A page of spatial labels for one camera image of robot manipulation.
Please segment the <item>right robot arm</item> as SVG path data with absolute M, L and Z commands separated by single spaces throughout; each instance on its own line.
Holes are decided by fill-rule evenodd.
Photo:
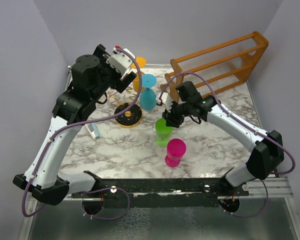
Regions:
M 243 120 L 224 104 L 218 104 L 212 95 L 202 97 L 191 81 L 180 84 L 176 91 L 182 103 L 172 100 L 166 92 L 156 96 L 156 103 L 165 107 L 162 117 L 168 127 L 179 128 L 186 117 L 197 118 L 197 124 L 204 121 L 221 128 L 250 152 L 246 163 L 222 176 L 219 189 L 224 195 L 232 195 L 244 182 L 266 179 L 284 160 L 282 135 L 278 131 L 268 132 Z

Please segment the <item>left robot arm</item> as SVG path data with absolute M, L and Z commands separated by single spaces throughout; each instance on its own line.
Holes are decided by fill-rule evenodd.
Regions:
M 127 72 L 135 61 L 135 55 L 127 48 L 115 46 L 110 55 L 102 44 L 93 54 L 76 59 L 70 68 L 72 80 L 52 110 L 44 142 L 28 170 L 14 177 L 14 185 L 31 193 L 37 201 L 52 206 L 69 194 L 84 192 L 93 198 L 100 193 L 101 186 L 93 173 L 61 175 L 59 169 L 100 98 L 108 89 L 122 93 L 136 78 L 134 72 Z

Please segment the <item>green plastic goblet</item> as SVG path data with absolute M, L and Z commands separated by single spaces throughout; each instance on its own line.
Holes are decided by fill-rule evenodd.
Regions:
M 170 141 L 171 134 L 173 132 L 172 126 L 166 126 L 166 120 L 160 118 L 155 123 L 156 138 L 155 142 L 159 147 L 166 147 Z

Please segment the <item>teal plastic goblet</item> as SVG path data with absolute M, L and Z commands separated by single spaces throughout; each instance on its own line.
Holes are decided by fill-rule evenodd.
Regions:
M 157 83 L 157 79 L 153 74 L 144 74 L 142 76 L 142 90 L 139 96 L 140 107 L 145 111 L 151 111 L 155 108 L 156 93 L 152 89 Z

